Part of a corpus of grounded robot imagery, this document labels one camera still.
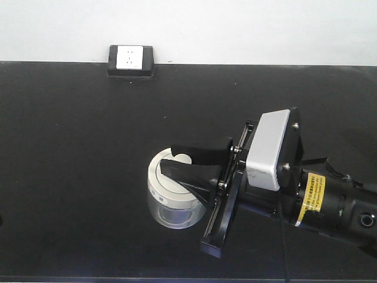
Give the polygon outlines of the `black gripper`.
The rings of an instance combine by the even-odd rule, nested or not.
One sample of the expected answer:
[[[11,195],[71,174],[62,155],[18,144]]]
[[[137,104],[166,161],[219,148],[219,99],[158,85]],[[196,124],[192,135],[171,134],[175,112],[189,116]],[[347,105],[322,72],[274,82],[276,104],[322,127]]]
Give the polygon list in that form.
[[[256,127],[257,122],[246,121],[234,146],[231,137],[173,143],[171,154],[186,154],[192,164],[167,159],[160,162],[164,176],[187,189],[207,209],[213,208],[200,249],[216,258],[221,257],[238,208],[273,219],[279,219],[282,214],[279,194],[253,187],[247,179],[246,159]],[[224,164],[227,167],[221,177]]]

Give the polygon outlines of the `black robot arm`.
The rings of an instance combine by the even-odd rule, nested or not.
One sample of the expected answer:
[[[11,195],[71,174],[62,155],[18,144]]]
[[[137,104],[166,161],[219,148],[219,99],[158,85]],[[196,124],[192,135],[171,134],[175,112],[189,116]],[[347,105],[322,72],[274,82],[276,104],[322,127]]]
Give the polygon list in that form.
[[[376,185],[333,168],[327,158],[303,159],[296,108],[264,113],[247,122],[238,145],[177,145],[161,173],[211,211],[201,250],[220,257],[238,208],[357,246],[376,255]]]

